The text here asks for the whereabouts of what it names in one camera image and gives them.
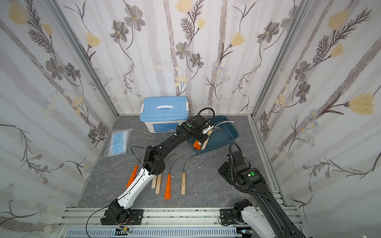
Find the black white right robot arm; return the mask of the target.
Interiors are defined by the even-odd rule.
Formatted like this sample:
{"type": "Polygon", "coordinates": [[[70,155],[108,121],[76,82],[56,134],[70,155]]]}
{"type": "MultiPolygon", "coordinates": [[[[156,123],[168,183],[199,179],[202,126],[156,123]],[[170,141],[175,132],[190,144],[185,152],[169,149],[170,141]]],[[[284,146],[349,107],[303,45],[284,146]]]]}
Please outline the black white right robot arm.
{"type": "Polygon", "coordinates": [[[276,201],[265,178],[243,156],[240,146],[229,145],[227,162],[219,174],[238,192],[248,194],[256,205],[244,199],[234,204],[233,218],[236,223],[251,227],[261,238],[304,238],[306,235],[287,216],[276,201]]]}

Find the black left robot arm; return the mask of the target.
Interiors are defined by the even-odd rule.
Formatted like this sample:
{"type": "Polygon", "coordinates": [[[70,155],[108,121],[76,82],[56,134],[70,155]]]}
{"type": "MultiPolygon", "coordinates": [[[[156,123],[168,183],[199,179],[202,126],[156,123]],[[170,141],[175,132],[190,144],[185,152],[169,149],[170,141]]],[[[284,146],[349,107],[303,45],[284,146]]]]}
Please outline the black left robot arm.
{"type": "Polygon", "coordinates": [[[211,107],[201,109],[195,116],[182,122],[175,132],[157,146],[145,148],[142,169],[126,190],[105,206],[104,216],[100,219],[101,225],[124,225],[131,218],[130,209],[136,198],[153,180],[155,176],[165,170],[165,158],[176,147],[191,138],[205,142],[207,133],[214,128],[215,111],[211,107]]]}

